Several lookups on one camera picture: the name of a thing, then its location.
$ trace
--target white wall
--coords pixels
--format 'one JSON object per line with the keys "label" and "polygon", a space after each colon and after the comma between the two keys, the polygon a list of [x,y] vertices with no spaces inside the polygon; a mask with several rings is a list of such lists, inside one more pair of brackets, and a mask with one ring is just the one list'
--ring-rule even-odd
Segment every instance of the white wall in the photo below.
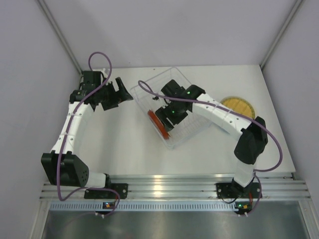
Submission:
{"label": "white wall", "polygon": [[[45,0],[80,65],[260,64],[294,0]],[[95,57],[93,63],[105,60]]]}
{"label": "white wall", "polygon": [[78,80],[34,0],[2,0],[0,31],[0,237],[23,239]]}
{"label": "white wall", "polygon": [[297,172],[319,212],[319,1],[305,1],[263,73]]}

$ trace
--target tabletop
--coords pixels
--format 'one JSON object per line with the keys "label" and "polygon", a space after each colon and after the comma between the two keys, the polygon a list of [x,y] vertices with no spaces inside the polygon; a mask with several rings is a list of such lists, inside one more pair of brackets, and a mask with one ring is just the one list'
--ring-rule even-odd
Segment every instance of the tabletop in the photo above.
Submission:
{"label": "tabletop", "polygon": [[[129,90],[169,67],[113,69],[110,80],[121,77]],[[238,96],[252,104],[266,121],[283,149],[283,162],[274,172],[295,172],[264,77],[258,65],[178,67],[217,101]],[[267,169],[279,160],[270,137],[258,157],[257,168]],[[236,141],[212,124],[174,149],[168,149],[135,101],[103,111],[98,106],[88,122],[79,157],[95,172],[110,175],[200,175],[234,173]]]}

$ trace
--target orange object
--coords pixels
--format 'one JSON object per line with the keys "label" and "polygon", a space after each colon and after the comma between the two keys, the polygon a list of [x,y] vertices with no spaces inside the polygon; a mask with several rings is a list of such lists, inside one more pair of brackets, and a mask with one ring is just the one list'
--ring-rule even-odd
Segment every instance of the orange object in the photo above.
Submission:
{"label": "orange object", "polygon": [[153,111],[149,110],[148,115],[152,121],[152,123],[155,125],[155,127],[158,129],[158,131],[162,134],[164,139],[169,139],[169,134],[165,130],[164,125],[160,121],[160,119],[154,114]]}

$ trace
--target black bracket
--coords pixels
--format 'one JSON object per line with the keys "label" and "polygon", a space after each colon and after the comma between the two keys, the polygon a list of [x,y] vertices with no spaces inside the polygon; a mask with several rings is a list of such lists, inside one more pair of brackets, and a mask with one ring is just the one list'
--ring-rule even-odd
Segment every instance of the black bracket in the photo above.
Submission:
{"label": "black bracket", "polygon": [[[109,189],[113,189],[120,194],[120,199],[126,199],[128,196],[129,185],[127,183],[111,183]],[[85,199],[115,199],[116,194],[101,190],[85,190]]]}
{"label": "black bracket", "polygon": [[233,199],[233,198],[249,198],[249,193],[253,198],[258,198],[260,192],[259,183],[252,183],[250,190],[238,197],[238,193],[232,190],[232,183],[216,183],[217,198]]}

